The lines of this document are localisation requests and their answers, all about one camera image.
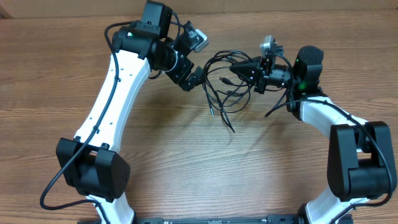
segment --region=green led light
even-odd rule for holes
[[[298,86],[299,90],[305,90],[306,87],[307,85],[305,83],[300,83],[300,85]]]

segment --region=black cable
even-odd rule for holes
[[[280,102],[282,102],[282,100],[284,100],[284,98],[285,98],[285,96],[286,96],[288,91],[289,91],[289,89],[286,89],[284,91],[284,94],[282,94],[282,96],[280,97],[280,99],[278,100],[278,102],[275,104],[275,106],[272,109],[274,109],[275,107],[279,106]]]
[[[208,75],[212,72],[215,72],[217,70],[220,69],[224,69],[224,68],[229,68],[229,67],[219,67],[219,68],[214,68],[212,70],[210,70],[210,67],[217,62],[226,62],[226,63],[230,63],[231,65],[234,65],[236,63],[238,63],[238,60],[243,60],[245,62],[252,62],[252,58],[250,56],[248,56],[247,54],[245,54],[244,52],[238,51],[238,50],[222,50],[220,52],[218,52],[217,54],[215,54],[212,58],[210,58],[207,63],[205,64],[204,68],[203,68],[203,74],[205,76],[205,81],[202,84],[203,90],[206,93],[206,98],[208,100],[209,106],[210,106],[210,110],[212,111],[212,108],[220,111],[220,115],[222,120],[224,121],[224,123],[233,131],[233,127],[231,124],[231,121],[228,118],[228,113],[237,113],[241,110],[243,110],[246,105],[249,103],[250,100],[250,89],[252,88],[252,85],[249,84],[248,80],[246,77],[244,77],[243,75],[239,75],[238,74],[238,78],[241,80],[241,84],[240,85],[236,85],[233,82],[229,81],[227,78],[220,78],[220,80],[230,86],[235,86],[236,89],[233,91],[228,91],[223,92],[220,90],[215,90],[213,88],[213,85],[210,83],[209,79],[208,79]],[[246,91],[242,92],[242,93],[238,93],[238,90],[242,87],[247,87]],[[213,93],[214,97],[209,93],[208,88],[210,88],[211,92]],[[220,99],[219,93],[226,95],[224,100]],[[246,96],[247,94],[249,94],[248,100],[246,101],[246,103],[238,110],[235,111],[226,111],[225,108],[234,106],[236,103],[238,103],[244,96]],[[235,100],[233,103],[231,103],[230,105],[225,105],[226,101],[229,98],[232,97],[237,97],[238,99]]]
[[[287,58],[286,58],[285,56],[280,55],[280,54],[276,54],[276,53],[272,53],[272,52],[271,52],[271,55],[274,55],[274,56],[279,57],[279,58],[281,58],[282,60],[284,60],[284,61],[286,62],[286,64],[287,64],[287,66],[289,67],[290,72],[293,74],[293,67],[292,67],[292,64],[290,63],[289,60],[287,60]]]
[[[173,16],[175,17],[175,20],[177,21],[177,25],[178,25],[178,31],[177,31],[177,36],[175,38],[175,40],[172,43],[172,47],[175,46],[175,44],[178,42],[178,39],[180,38],[180,31],[181,31],[181,23],[180,23],[180,19],[178,18],[178,15],[176,12],[172,11]]]
[[[284,88],[282,87],[282,88],[279,88],[279,89],[277,89],[277,90],[270,90],[270,89],[265,89],[264,91],[281,91],[281,90],[283,90]]]
[[[383,153],[381,152],[379,146],[377,145],[376,141],[374,140],[374,138],[371,136],[371,134],[366,130],[366,128],[359,123],[357,120],[355,120],[354,118],[351,117],[350,114],[347,114],[346,112],[344,112],[341,108],[339,108],[338,106],[328,103],[327,101],[321,101],[321,100],[311,100],[311,99],[306,99],[306,100],[294,100],[294,101],[290,101],[287,103],[282,103],[279,106],[276,106],[275,108],[271,109],[267,114],[266,117],[268,117],[272,112],[274,112],[275,110],[289,105],[291,103],[298,103],[298,102],[314,102],[314,103],[321,103],[324,105],[328,105],[330,107],[332,107],[333,109],[337,110],[337,112],[341,113],[344,117],[347,118],[347,120],[350,120],[351,122],[353,122],[355,125],[357,125],[359,128],[361,128],[361,130],[363,131],[363,133],[366,135],[366,137],[368,137],[368,139],[370,140],[373,148],[376,150],[377,154],[379,155],[381,161],[384,164],[384,167],[386,168],[386,172],[387,172],[387,178],[388,178],[388,184],[389,184],[389,188],[387,191],[387,196],[385,197],[385,199],[383,199],[381,202],[376,202],[376,203],[353,203],[351,204],[349,207],[347,207],[346,209],[344,209],[337,217],[335,217],[334,219],[332,219],[332,221],[330,222],[330,224],[335,223],[337,220],[339,220],[340,218],[342,218],[344,215],[346,215],[349,211],[351,211],[352,209],[355,209],[357,207],[379,207],[382,206],[384,204],[386,204],[388,201],[390,201],[391,197],[392,197],[392,176],[391,176],[391,171],[389,166],[387,165],[386,162],[386,158],[384,158]]]
[[[187,30],[185,29],[185,26],[184,26],[184,25],[179,24],[178,22],[174,22],[174,21],[170,21],[170,23],[173,24],[173,25],[177,25],[177,26],[179,26],[179,27],[182,27],[182,28],[184,29],[184,32],[187,32]]]
[[[46,204],[44,204],[44,199],[45,196],[48,194],[48,192],[50,191],[50,189],[52,188],[52,186],[56,183],[56,181],[59,179],[59,177],[65,172],[65,170],[70,166],[70,164],[77,158],[80,156],[80,154],[84,151],[85,147],[88,145],[88,143],[93,139],[94,135],[99,131],[99,126],[106,114],[106,111],[108,110],[111,102],[112,102],[112,98],[114,95],[114,92],[116,91],[116,87],[118,85],[119,82],[119,63],[118,63],[118,58],[116,56],[116,52],[113,48],[113,45],[108,37],[108,31],[110,30],[110,28],[116,27],[116,26],[124,26],[124,25],[128,25],[131,24],[133,21],[129,21],[129,22],[120,22],[120,23],[116,23],[116,24],[112,24],[110,26],[108,26],[107,28],[105,28],[105,39],[106,42],[108,43],[108,46],[112,52],[112,56],[113,56],[113,60],[114,60],[114,64],[115,64],[115,71],[116,74],[114,76],[114,83],[112,86],[112,90],[111,93],[109,94],[109,98],[104,106],[104,109],[102,110],[95,126],[93,127],[93,130],[91,131],[90,135],[88,136],[87,140],[83,143],[83,145],[81,145],[81,147],[79,148],[79,150],[77,150],[77,152],[72,156],[72,158],[70,158],[70,160],[58,171],[57,174],[55,174],[54,178],[50,181],[50,183],[46,186],[46,188],[44,189],[42,195],[40,196],[40,206],[46,210],[59,210],[59,209],[63,209],[63,208],[68,208],[68,207],[72,207],[75,205],[79,205],[82,203],[94,203],[96,205],[96,207],[99,207],[101,214],[105,220],[106,223],[110,223],[106,213],[104,211],[104,208],[102,207],[101,203],[99,203],[99,201],[97,200],[79,200],[77,202],[72,202],[72,203],[66,203],[64,205],[59,205],[59,206],[48,206]]]
[[[159,78],[160,75],[162,74],[162,71],[159,71],[156,75],[154,75],[153,77],[148,77],[149,79],[156,79]]]

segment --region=wood grain surface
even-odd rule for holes
[[[219,50],[260,55],[259,44],[269,34],[289,60],[305,45],[321,48],[324,92],[356,116],[385,121],[398,146],[398,11],[180,17],[210,39],[202,53],[189,56],[196,65]],[[132,19],[138,17],[0,20],[0,223],[97,218],[92,205],[43,210],[39,197],[60,168],[58,140],[73,137],[102,86],[109,66],[104,28]],[[233,76],[227,71],[211,76],[224,89],[220,76]],[[126,124],[121,151],[131,166],[126,195],[137,215],[295,213],[319,195],[327,186],[328,140],[285,109],[265,119],[281,94],[252,94],[249,106],[230,116],[233,134],[219,116],[211,117],[200,86],[184,92],[165,75],[148,80]],[[61,178],[46,203],[82,198]],[[397,223],[398,198],[353,215],[356,223]]]
[[[396,9],[398,0],[159,0],[179,14]],[[141,15],[146,0],[0,0],[6,18]]]

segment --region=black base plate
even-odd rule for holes
[[[93,222],[78,222],[79,224],[100,224],[101,220]],[[297,215],[268,215],[256,218],[137,218],[133,224],[305,224]],[[339,224],[354,224],[351,215],[345,215]]]

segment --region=wall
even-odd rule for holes
[[[141,14],[146,0],[0,0],[8,18]],[[395,9],[398,0],[159,0],[179,14],[259,11]]]

